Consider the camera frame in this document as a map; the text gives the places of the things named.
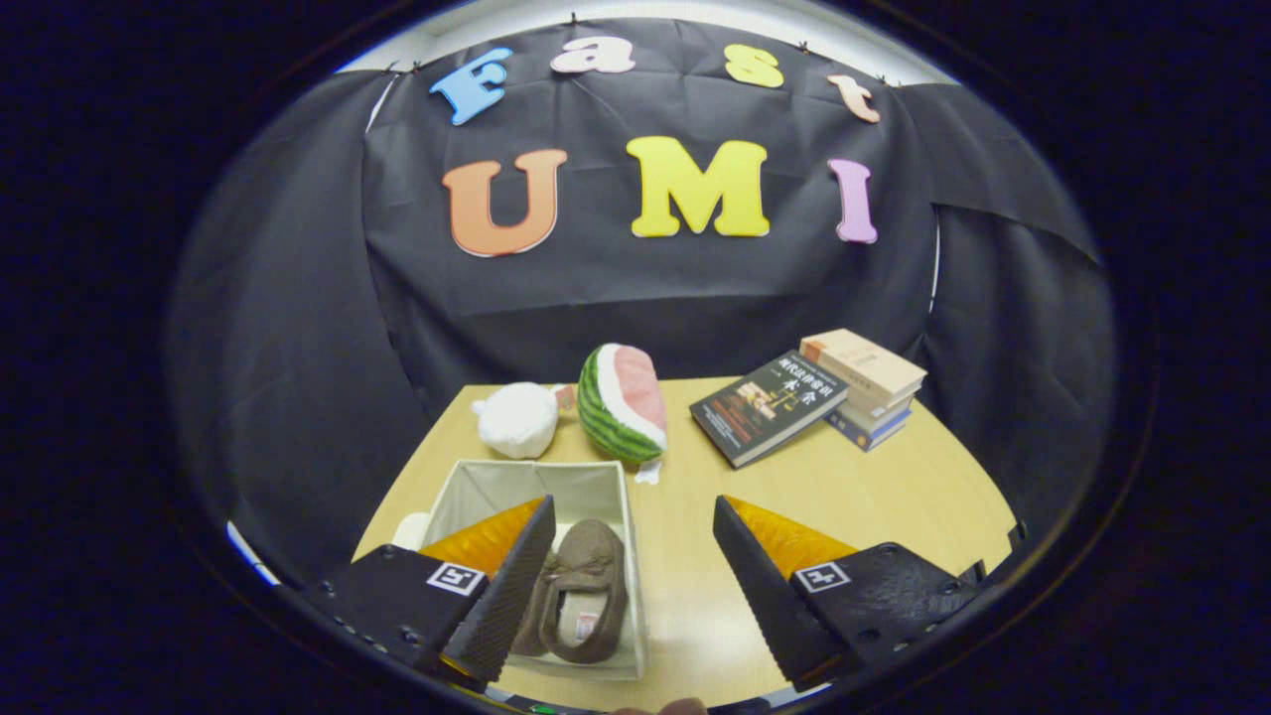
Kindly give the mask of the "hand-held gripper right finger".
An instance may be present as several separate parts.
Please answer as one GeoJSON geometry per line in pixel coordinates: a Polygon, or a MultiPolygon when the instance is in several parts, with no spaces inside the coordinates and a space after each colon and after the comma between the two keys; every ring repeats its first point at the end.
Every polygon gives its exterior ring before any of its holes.
{"type": "Polygon", "coordinates": [[[894,664],[981,592],[911,549],[868,549],[731,495],[713,533],[777,669],[797,691],[894,664]]]}

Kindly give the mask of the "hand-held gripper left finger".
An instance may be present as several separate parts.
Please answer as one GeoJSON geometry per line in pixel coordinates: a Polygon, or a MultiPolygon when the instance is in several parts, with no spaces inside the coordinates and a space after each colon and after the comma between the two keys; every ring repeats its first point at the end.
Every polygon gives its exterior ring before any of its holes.
{"type": "Polygon", "coordinates": [[[557,533],[544,497],[468,530],[492,563],[458,537],[433,552],[383,544],[301,591],[309,608],[369,652],[447,685],[480,692],[500,679],[557,533]]]}

